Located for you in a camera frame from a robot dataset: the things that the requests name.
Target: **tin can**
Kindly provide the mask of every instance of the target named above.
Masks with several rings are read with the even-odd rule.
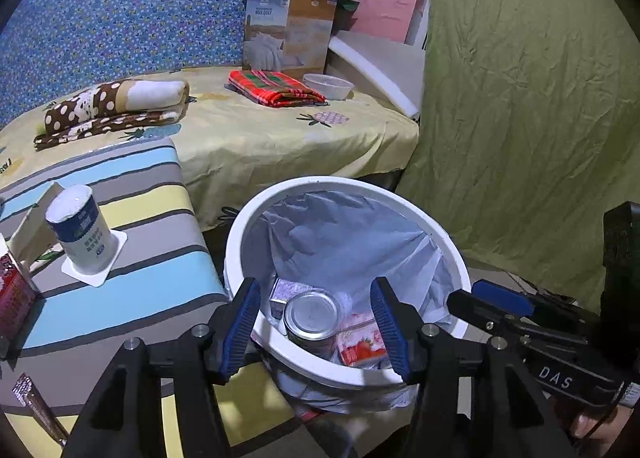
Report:
[[[45,219],[78,272],[96,274],[105,269],[118,249],[91,187],[74,185],[51,202]]]
[[[329,294],[309,291],[292,297],[284,309],[289,340],[322,359],[330,359],[340,327],[340,305]]]

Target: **green fabric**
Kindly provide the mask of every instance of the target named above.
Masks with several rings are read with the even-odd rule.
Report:
[[[398,193],[464,254],[597,309],[602,215],[640,202],[639,62],[613,0],[431,0]]]

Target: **chocolate bar wrapper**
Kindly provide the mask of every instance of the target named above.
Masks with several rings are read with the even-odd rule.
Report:
[[[33,380],[28,375],[21,374],[14,386],[14,394],[25,408],[30,408],[33,417],[38,424],[55,440],[60,447],[66,445],[69,434],[58,419],[53,415],[51,408],[45,403],[40,391],[34,386]]]

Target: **cardboard box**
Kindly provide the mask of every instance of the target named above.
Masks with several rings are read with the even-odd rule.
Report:
[[[246,0],[243,70],[322,73],[337,0]]]

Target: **strawberry package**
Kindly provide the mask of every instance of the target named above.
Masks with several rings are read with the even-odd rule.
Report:
[[[372,313],[351,314],[338,332],[336,344],[345,366],[366,368],[386,359],[385,343]]]
[[[36,292],[6,253],[0,257],[0,359],[5,359],[11,342],[26,319]]]

